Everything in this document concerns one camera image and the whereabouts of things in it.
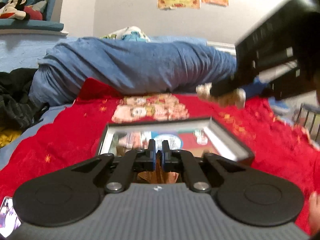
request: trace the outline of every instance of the blue blanket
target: blue blanket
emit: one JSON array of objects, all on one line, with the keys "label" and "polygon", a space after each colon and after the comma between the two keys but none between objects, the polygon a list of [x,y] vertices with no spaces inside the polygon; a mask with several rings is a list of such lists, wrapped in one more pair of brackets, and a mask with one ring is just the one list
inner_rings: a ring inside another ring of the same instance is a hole
[{"label": "blue blanket", "polygon": [[217,82],[235,71],[236,59],[211,46],[86,37],[47,50],[29,97],[36,105],[70,103],[88,77],[125,95],[194,93],[197,85]]}]

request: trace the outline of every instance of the cartoon character print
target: cartoon character print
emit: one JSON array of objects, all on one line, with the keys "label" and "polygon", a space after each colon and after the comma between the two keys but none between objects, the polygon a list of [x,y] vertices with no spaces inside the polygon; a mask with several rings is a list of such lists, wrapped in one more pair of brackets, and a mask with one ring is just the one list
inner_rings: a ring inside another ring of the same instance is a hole
[{"label": "cartoon character print", "polygon": [[157,94],[144,97],[126,97],[117,106],[112,121],[116,123],[134,122],[144,117],[157,121],[187,119],[186,106],[172,94]]}]

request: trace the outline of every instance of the picture frame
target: picture frame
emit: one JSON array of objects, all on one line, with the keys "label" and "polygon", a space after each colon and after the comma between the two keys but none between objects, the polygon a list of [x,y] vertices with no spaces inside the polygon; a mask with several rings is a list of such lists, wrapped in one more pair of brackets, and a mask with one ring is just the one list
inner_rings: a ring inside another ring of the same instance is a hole
[{"label": "picture frame", "polygon": [[183,149],[201,157],[203,152],[219,154],[227,159],[250,165],[253,152],[234,134],[212,117],[176,121],[108,123],[96,154],[113,153],[124,156],[135,148],[147,148],[150,139],[156,141],[156,151],[168,140],[170,149]]}]

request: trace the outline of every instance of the white wall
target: white wall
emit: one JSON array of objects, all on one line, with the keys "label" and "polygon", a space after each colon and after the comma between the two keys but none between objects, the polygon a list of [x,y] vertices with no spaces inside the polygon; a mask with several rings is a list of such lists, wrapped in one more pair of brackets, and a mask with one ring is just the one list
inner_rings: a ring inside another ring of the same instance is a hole
[{"label": "white wall", "polygon": [[96,0],[63,0],[60,22],[69,36],[92,36]]},{"label": "white wall", "polygon": [[202,4],[200,10],[161,11],[157,0],[96,0],[93,35],[135,25],[147,35],[195,36],[233,44],[280,1],[229,0],[229,7]]}]

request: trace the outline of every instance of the silver screw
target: silver screw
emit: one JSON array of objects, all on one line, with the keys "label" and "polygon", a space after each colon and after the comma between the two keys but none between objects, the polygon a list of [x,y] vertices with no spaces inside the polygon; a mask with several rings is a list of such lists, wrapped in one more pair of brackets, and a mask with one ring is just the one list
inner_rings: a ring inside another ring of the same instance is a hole
[{"label": "silver screw", "polygon": [[122,188],[122,185],[119,182],[110,182],[107,184],[107,189],[109,190],[117,191],[117,190],[120,190],[121,188]]},{"label": "silver screw", "polygon": [[207,190],[209,185],[206,182],[196,182],[193,184],[193,187],[195,187],[197,190]]},{"label": "silver screw", "polygon": [[156,187],[154,187],[153,188],[155,191],[160,191],[160,190],[162,190],[162,187],[161,186],[156,186]]}]

